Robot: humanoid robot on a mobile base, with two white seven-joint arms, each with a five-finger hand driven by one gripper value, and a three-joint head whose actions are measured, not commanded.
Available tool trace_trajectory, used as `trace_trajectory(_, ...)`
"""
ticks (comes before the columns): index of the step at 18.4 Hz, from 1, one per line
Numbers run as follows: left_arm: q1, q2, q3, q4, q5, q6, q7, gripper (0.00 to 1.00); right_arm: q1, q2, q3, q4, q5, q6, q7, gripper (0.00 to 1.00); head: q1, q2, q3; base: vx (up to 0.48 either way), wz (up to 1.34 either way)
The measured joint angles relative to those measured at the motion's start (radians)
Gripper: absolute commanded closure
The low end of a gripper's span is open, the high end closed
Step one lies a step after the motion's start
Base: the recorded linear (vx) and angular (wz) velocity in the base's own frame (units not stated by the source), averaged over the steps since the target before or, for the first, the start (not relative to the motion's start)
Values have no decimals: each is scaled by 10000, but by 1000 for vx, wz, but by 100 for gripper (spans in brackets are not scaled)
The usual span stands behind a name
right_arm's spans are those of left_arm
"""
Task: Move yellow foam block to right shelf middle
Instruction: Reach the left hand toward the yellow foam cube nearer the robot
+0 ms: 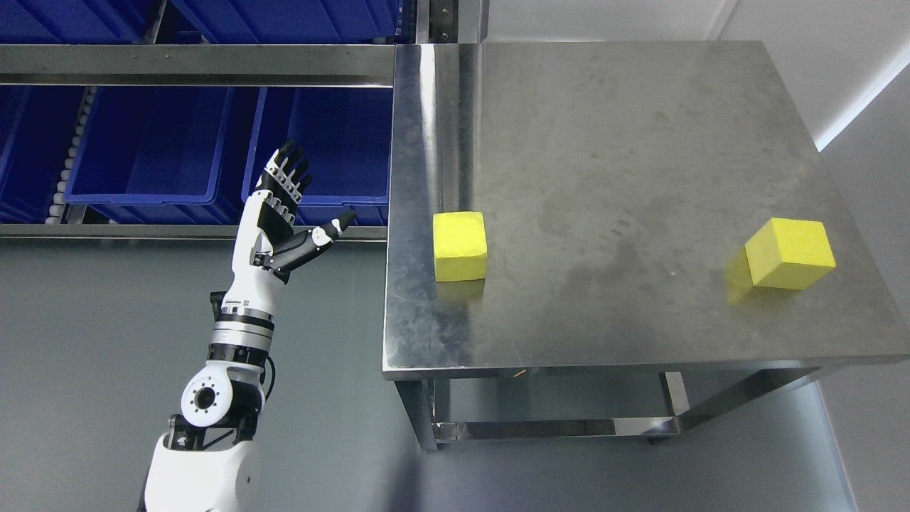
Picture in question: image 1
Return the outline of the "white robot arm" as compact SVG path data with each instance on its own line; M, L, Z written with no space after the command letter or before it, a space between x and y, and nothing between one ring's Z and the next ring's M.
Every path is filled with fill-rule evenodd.
M209 295L215 324L204 366L156 441L139 511L252 511L262 489L254 438L275 366L269 312Z

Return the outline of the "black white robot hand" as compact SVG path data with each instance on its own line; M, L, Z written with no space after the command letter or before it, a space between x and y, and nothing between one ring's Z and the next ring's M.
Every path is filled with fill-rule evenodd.
M247 197L232 253L233 281L221 311L271 311L299 267L328 252L357 214L348 208L318 227L297 233L296 214L312 181L303 150L286 140L275 150Z

